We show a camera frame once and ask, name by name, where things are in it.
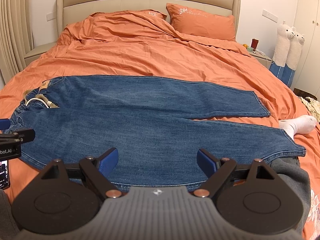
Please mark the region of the blue denim jeans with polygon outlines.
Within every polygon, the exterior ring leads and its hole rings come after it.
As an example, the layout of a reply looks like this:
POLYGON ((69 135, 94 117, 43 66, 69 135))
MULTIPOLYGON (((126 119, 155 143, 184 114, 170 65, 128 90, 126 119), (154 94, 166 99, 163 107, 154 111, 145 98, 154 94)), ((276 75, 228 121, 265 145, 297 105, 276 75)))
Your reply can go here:
POLYGON ((209 82, 148 76, 61 76, 36 88, 14 110, 9 131, 35 131, 21 159, 37 169, 97 157, 115 147, 119 161, 105 176, 118 188, 199 187, 203 148, 240 164, 300 157, 305 148, 282 129, 231 122, 268 117, 257 95, 209 82))

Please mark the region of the grey sweatpants leg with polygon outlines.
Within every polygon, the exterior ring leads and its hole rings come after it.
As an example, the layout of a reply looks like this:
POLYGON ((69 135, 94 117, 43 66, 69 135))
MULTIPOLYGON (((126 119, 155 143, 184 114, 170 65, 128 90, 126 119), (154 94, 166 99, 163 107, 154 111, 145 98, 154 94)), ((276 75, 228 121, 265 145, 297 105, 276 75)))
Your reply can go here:
POLYGON ((270 163, 270 167, 287 183, 303 204, 303 215, 296 231, 302 235, 310 207, 311 187, 308 173, 301 168, 298 157, 278 158, 270 163))

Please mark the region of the white sock foot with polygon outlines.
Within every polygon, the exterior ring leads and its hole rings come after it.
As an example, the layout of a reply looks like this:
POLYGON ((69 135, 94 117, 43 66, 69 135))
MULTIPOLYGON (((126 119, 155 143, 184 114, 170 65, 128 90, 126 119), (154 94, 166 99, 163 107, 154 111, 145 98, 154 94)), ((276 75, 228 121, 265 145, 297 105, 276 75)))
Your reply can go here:
POLYGON ((279 128, 283 129, 293 140, 296 134, 310 133, 317 123, 315 117, 302 115, 295 119, 279 120, 279 128))

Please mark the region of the left beige nightstand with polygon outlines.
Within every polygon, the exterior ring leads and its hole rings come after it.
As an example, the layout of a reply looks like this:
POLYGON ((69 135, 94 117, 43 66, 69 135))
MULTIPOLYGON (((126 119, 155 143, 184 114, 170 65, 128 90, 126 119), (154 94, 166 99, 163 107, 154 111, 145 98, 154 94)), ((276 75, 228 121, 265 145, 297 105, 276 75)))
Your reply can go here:
POLYGON ((55 45, 56 45, 56 42, 43 44, 38 47, 35 47, 30 52, 26 53, 24 56, 26 66, 28 66, 33 61, 38 59, 42 54, 46 53, 49 49, 51 49, 55 45))

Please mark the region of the beige pleated curtain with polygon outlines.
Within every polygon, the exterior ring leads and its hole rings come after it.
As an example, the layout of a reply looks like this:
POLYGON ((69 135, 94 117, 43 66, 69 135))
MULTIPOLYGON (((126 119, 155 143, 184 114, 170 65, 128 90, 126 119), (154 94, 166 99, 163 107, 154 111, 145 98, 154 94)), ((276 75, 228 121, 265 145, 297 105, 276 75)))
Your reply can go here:
POLYGON ((1 74, 5 83, 27 67, 34 48, 30 0, 1 0, 1 74))

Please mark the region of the pile of clothes on floor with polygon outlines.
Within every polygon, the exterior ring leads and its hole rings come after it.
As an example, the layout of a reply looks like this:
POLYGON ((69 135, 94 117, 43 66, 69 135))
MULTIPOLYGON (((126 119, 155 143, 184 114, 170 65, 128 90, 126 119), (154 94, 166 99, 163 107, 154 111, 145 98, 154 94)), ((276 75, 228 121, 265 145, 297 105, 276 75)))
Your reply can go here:
POLYGON ((314 95, 298 88, 295 88, 293 92, 299 97, 311 115, 315 117, 318 122, 320 122, 320 102, 317 100, 317 98, 314 95))

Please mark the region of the white wardrobe doors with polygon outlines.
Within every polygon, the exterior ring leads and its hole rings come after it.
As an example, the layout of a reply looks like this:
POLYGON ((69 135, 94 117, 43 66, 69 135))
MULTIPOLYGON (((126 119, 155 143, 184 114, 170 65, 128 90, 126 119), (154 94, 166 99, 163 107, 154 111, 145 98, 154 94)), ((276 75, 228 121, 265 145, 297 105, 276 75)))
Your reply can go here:
POLYGON ((319 98, 319 0, 298 0, 294 27, 305 42, 291 87, 319 98))

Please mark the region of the right nightstand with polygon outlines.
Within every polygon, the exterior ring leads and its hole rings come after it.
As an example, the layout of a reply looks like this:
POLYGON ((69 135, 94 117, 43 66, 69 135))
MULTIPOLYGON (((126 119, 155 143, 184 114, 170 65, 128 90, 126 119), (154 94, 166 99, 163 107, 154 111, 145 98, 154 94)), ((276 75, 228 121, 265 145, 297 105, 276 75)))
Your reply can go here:
POLYGON ((250 51, 249 54, 252 57, 255 57, 264 67, 266 67, 267 69, 270 68, 272 59, 268 57, 265 53, 256 49, 255 51, 250 51))

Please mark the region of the right alpaca plush toy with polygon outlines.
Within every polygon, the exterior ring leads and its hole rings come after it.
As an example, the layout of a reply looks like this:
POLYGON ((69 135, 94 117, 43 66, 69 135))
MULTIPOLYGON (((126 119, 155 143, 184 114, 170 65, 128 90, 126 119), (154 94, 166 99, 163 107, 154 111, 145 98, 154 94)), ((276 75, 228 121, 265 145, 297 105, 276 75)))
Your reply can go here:
POLYGON ((302 54, 302 49, 305 43, 305 37, 303 34, 299 33, 295 27, 292 27, 294 33, 294 38, 290 43, 289 52, 287 55, 286 63, 283 70, 283 75, 281 77, 282 82, 291 87, 292 81, 300 61, 302 54))

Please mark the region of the dark red box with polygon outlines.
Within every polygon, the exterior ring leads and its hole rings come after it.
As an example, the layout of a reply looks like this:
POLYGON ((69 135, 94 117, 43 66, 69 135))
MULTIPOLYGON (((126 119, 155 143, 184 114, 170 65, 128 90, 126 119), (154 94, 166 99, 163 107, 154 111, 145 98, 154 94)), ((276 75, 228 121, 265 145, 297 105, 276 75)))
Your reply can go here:
POLYGON ((253 51, 256 51, 258 43, 259 43, 259 40, 255 38, 252 39, 251 48, 253 49, 253 51))

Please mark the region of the orange pillow with logo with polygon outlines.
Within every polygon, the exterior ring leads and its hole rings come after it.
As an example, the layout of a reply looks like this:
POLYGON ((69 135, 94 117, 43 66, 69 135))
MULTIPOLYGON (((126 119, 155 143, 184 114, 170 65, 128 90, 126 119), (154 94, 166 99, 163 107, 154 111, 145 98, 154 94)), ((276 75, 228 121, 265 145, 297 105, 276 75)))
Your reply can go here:
POLYGON ((211 14, 199 9, 168 3, 170 24, 180 33, 235 41, 234 16, 211 14))

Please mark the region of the smartphone on gripper mount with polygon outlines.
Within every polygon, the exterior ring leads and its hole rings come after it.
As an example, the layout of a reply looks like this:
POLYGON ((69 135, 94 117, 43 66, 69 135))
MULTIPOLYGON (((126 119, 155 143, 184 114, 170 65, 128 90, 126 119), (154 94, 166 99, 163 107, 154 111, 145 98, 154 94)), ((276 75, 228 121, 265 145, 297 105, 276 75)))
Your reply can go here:
POLYGON ((0 188, 2 190, 10 187, 9 163, 7 160, 1 161, 0 164, 0 188))

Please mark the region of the white wall socket plate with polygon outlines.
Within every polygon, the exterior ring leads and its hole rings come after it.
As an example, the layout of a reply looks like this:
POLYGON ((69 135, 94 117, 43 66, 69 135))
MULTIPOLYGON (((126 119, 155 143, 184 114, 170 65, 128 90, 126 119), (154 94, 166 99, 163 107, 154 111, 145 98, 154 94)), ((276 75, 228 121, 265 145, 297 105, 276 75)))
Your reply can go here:
POLYGON ((47 22, 52 21, 56 19, 56 12, 50 12, 46 15, 47 22))

